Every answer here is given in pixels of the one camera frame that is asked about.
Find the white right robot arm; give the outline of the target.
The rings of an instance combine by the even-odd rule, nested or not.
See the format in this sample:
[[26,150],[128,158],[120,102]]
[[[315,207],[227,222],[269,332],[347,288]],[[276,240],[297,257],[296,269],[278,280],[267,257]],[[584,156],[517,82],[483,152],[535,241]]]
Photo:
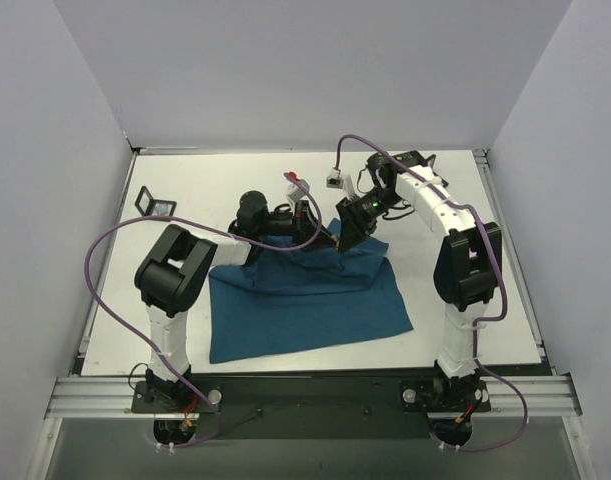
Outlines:
[[341,222],[338,250],[345,252],[371,236],[377,219],[400,203],[408,204],[441,241],[433,281],[446,305],[437,366],[448,380],[472,378],[478,370],[479,318],[492,300],[502,277],[502,234],[494,222],[476,216],[458,204],[446,190],[447,182],[433,170],[436,157],[417,151],[398,154],[390,162],[377,152],[366,161],[373,187],[357,195],[348,174],[335,165],[329,188],[341,188],[345,197],[336,205]]

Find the silver blue leaf brooch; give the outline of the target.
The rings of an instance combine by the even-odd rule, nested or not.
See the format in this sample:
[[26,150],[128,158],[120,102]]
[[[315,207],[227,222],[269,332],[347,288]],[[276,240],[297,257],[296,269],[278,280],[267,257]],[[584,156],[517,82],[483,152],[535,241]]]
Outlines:
[[157,204],[154,207],[153,214],[156,216],[166,216],[168,214],[168,206],[166,204]]

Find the blue t-shirt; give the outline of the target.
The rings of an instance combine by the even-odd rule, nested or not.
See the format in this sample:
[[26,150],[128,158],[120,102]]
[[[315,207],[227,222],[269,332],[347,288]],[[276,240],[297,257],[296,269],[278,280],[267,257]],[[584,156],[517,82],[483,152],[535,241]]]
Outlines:
[[209,275],[213,364],[397,336],[412,330],[389,245],[288,251],[285,237],[250,266]]

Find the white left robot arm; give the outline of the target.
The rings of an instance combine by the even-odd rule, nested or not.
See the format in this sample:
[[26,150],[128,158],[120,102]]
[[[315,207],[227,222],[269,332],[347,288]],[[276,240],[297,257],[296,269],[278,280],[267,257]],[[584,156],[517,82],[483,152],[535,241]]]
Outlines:
[[249,266],[263,250],[268,237],[284,238],[289,246],[304,243],[308,249],[334,248],[337,237],[322,226],[307,200],[299,199],[269,210],[259,191],[242,195],[228,234],[216,241],[194,236],[177,225],[165,228],[137,269],[134,283],[147,307],[151,354],[146,385],[168,411],[189,402],[187,378],[191,367],[186,350],[188,310],[198,299],[211,268]]

